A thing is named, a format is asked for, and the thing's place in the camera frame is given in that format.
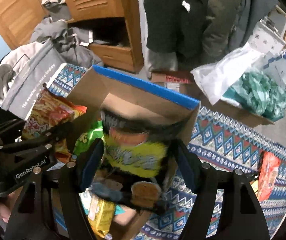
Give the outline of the person's left hand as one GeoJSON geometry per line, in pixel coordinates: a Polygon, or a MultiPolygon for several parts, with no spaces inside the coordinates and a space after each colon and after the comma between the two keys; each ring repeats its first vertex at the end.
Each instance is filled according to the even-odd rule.
{"type": "Polygon", "coordinates": [[[8,223],[17,195],[15,192],[9,194],[5,201],[0,201],[0,220],[8,223]]]}

